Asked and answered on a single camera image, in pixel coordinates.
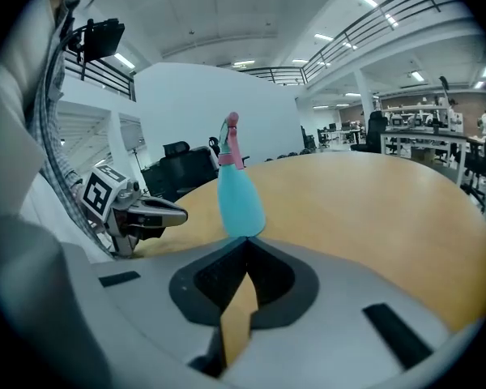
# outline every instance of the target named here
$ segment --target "railing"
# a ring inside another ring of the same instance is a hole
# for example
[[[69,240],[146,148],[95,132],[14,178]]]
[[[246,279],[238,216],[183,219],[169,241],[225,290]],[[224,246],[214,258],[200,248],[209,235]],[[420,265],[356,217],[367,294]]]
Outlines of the railing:
[[[401,23],[406,23],[410,18],[426,11],[440,13],[443,6],[456,2],[461,2],[461,0],[386,0],[345,28],[302,67],[268,67],[242,70],[241,72],[276,83],[306,84],[321,71],[330,68],[331,63],[339,61],[379,37],[393,32]],[[276,71],[282,69],[288,69],[288,73],[296,75],[296,78],[278,80]]]
[[[132,101],[137,100],[133,78],[101,59],[92,62],[80,61],[76,53],[67,50],[65,52],[65,70],[69,75],[82,81],[94,83]]]
[[[268,79],[278,85],[306,85],[304,71],[300,67],[278,66],[275,68],[244,69],[240,72]]]

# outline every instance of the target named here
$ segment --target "white wall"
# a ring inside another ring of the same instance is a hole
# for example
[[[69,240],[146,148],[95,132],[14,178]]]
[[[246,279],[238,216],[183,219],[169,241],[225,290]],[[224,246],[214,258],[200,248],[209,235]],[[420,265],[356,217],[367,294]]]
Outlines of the white wall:
[[[292,91],[265,79],[212,66],[158,63],[135,76],[137,104],[151,161],[162,146],[186,141],[191,148],[219,137],[223,120],[240,114],[241,154],[251,165],[304,148]]]

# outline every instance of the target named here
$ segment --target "round table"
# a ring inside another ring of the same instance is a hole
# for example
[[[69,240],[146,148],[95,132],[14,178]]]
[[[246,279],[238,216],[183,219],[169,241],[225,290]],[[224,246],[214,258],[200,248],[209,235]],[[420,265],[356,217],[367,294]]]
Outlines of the round table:
[[[265,208],[260,237],[361,263],[422,301],[451,331],[486,315],[486,222],[470,198],[434,170],[393,156],[328,152],[246,172]],[[189,220],[161,239],[141,242],[137,255],[227,237],[216,182],[181,198]],[[242,287],[235,298],[239,311],[256,310],[248,278]]]

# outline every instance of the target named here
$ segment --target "teal spray bottle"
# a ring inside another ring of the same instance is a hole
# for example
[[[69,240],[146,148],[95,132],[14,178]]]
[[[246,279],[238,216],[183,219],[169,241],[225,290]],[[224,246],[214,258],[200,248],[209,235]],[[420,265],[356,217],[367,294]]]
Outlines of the teal spray bottle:
[[[258,191],[243,166],[237,143],[238,120],[237,113],[230,113],[221,126],[218,204],[230,237],[254,237],[265,228],[266,218]]]

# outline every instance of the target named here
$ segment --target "robotic arm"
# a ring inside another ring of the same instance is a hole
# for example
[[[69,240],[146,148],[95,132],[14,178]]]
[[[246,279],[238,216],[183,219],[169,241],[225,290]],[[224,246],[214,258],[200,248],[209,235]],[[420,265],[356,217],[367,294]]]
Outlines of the robotic arm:
[[[164,199],[142,196],[139,184],[108,165],[94,167],[83,205],[104,224],[115,253],[131,256],[139,240],[161,237],[169,226],[187,221],[187,211]]]

